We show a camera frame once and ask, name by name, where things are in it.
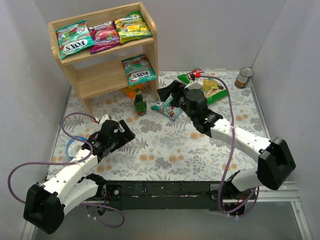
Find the teal Fox's mint bag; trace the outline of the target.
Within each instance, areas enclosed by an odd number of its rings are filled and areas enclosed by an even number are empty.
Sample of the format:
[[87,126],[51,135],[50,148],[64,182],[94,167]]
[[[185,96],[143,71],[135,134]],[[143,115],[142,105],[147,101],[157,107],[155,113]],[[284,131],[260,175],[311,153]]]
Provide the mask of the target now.
[[94,45],[86,19],[58,28],[55,33],[61,60]]
[[153,81],[157,78],[145,54],[129,57],[122,60],[121,63],[129,86]]
[[151,108],[164,116],[168,117],[170,120],[175,121],[182,110],[179,107],[174,107],[171,105],[171,101],[173,100],[172,94],[165,101],[158,100]]

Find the yellow green Fox's bag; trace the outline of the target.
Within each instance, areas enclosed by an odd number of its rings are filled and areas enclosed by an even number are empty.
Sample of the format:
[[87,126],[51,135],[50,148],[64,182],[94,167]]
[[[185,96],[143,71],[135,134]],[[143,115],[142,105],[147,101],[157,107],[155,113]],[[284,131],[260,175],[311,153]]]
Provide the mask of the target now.
[[116,19],[114,24],[121,44],[153,36],[140,11],[133,11],[123,18]]

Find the purple Fox's berries bag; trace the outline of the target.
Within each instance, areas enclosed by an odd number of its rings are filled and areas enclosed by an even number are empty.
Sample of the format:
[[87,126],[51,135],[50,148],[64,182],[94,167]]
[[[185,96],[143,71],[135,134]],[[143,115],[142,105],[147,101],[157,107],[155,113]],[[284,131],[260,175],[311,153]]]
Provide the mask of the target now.
[[94,42],[93,46],[90,48],[91,54],[109,50],[121,45],[120,37],[113,21],[91,26],[88,30]]

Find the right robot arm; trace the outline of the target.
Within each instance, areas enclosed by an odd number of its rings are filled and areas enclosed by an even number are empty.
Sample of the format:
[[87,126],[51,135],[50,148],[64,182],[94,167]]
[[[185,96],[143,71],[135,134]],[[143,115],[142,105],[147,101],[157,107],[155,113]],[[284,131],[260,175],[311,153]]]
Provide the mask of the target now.
[[181,108],[201,134],[230,144],[251,157],[256,168],[239,170],[222,182],[220,196],[234,198],[240,193],[264,186],[278,190],[296,168],[287,142],[282,138],[268,139],[233,126],[222,115],[208,107],[204,93],[193,84],[175,80],[157,90],[161,101],[172,97],[170,104]]

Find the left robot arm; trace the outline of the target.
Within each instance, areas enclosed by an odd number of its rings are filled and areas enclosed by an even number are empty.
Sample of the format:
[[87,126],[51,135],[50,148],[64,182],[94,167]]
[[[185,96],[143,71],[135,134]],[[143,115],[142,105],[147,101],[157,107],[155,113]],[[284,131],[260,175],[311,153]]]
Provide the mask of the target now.
[[54,177],[34,184],[26,195],[23,217],[47,234],[54,233],[65,216],[83,201],[107,201],[111,191],[106,180],[88,171],[109,154],[135,138],[124,120],[101,119],[100,130],[83,142],[80,150]]

